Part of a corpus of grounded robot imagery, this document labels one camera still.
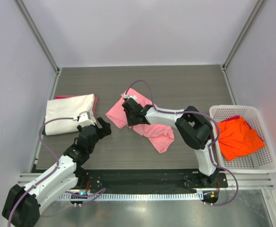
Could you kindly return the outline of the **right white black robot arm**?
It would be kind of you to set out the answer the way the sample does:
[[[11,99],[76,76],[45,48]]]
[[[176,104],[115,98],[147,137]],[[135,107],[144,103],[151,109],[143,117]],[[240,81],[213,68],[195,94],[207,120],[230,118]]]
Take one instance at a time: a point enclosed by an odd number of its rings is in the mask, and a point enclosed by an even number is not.
[[[195,151],[198,181],[205,187],[216,183],[219,170],[211,150],[213,128],[204,113],[193,106],[182,110],[163,109],[154,104],[142,106],[133,95],[125,95],[123,100],[128,126],[159,124],[176,128],[186,145]]]

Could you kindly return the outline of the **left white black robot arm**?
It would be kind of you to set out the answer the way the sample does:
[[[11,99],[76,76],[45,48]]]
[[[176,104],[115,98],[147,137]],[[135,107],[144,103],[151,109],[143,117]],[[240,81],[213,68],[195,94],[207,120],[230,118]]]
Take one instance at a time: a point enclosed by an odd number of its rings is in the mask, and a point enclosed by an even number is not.
[[[79,135],[63,155],[39,177],[8,192],[2,216],[8,226],[33,227],[46,208],[60,195],[76,187],[84,188],[87,176],[82,165],[90,158],[96,143],[111,135],[111,125],[98,117],[98,124],[78,123]]]

